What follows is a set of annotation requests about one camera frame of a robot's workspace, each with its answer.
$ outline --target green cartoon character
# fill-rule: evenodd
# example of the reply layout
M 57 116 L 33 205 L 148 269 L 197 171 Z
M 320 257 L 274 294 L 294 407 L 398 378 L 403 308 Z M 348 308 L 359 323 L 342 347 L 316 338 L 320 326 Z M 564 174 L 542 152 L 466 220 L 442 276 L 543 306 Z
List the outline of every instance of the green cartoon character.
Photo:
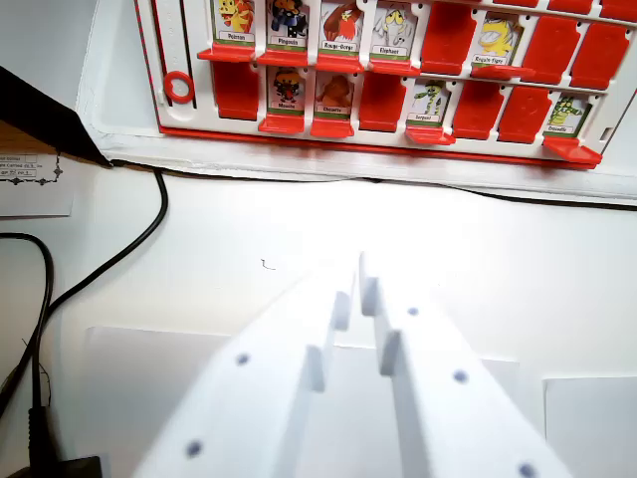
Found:
M 557 105 L 555 105 L 553 113 L 550 114 L 550 121 L 548 123 L 555 126 L 562 126 L 570 115 L 581 117 L 584 114 L 584 111 L 574 108 L 573 100 L 573 97 L 564 97 L 559 99 Z
M 415 108 L 416 105 L 418 104 L 419 100 L 422 100 L 424 98 L 428 98 L 429 99 L 429 103 L 427 103 L 427 109 L 425 110 L 425 115 L 434 115 L 434 116 L 439 116 L 440 115 L 440 107 L 442 106 L 442 99 L 438 99 L 438 101 L 436 102 L 436 109 L 435 111 L 432 112 L 432 108 L 434 106 L 434 100 L 436 100 L 436 97 L 438 97 L 440 95 L 440 93 L 442 92 L 442 88 L 436 86 L 436 85 L 430 85 L 427 87 L 427 90 L 425 90 L 422 93 L 418 93 L 414 96 L 414 104 L 412 106 L 412 108 Z

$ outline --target red cartoon character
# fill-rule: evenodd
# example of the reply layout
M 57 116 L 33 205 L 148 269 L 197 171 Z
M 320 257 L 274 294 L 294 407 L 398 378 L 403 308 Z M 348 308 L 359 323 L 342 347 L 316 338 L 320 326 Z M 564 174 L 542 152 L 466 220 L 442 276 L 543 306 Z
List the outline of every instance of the red cartoon character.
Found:
M 360 15 L 362 12 L 356 7 L 356 2 L 336 7 L 322 26 L 325 38 L 329 42 L 335 41 L 338 37 L 353 40 L 356 36 L 356 21 Z

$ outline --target black object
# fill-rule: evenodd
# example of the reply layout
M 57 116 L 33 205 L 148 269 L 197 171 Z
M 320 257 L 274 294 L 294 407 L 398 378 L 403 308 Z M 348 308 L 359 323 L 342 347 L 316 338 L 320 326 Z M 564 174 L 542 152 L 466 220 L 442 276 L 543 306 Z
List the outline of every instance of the black object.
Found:
M 0 120 L 59 152 L 111 167 L 84 129 L 76 112 L 2 67 L 0 92 L 4 93 Z
M 31 468 L 23 468 L 8 478 L 34 478 L 39 475 L 34 474 Z M 63 461 L 58 464 L 56 470 L 52 470 L 48 475 L 60 478 L 102 478 L 102 467 L 98 456 L 80 458 L 78 460 Z

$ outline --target red ring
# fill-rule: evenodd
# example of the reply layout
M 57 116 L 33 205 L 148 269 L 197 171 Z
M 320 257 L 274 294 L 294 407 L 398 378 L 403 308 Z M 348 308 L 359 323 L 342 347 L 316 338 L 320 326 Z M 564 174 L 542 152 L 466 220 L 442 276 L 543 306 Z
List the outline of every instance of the red ring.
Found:
M 183 97 L 176 95 L 172 86 L 173 80 L 181 80 L 184 82 L 188 87 L 188 94 Z M 192 79 L 182 72 L 170 72 L 163 77 L 163 90 L 171 100 L 181 105 L 192 102 L 192 99 L 195 97 L 195 89 L 192 85 Z

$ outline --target yellow cartoon character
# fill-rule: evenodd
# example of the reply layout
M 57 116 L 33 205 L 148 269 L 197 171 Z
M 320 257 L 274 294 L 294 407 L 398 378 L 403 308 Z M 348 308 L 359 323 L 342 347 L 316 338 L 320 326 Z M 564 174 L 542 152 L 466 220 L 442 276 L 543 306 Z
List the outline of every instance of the yellow cartoon character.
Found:
M 505 57 L 513 48 L 514 23 L 502 18 L 487 18 L 478 43 L 483 55 Z
M 219 15 L 227 27 L 236 33 L 249 33 L 255 7 L 249 0 L 220 0 Z

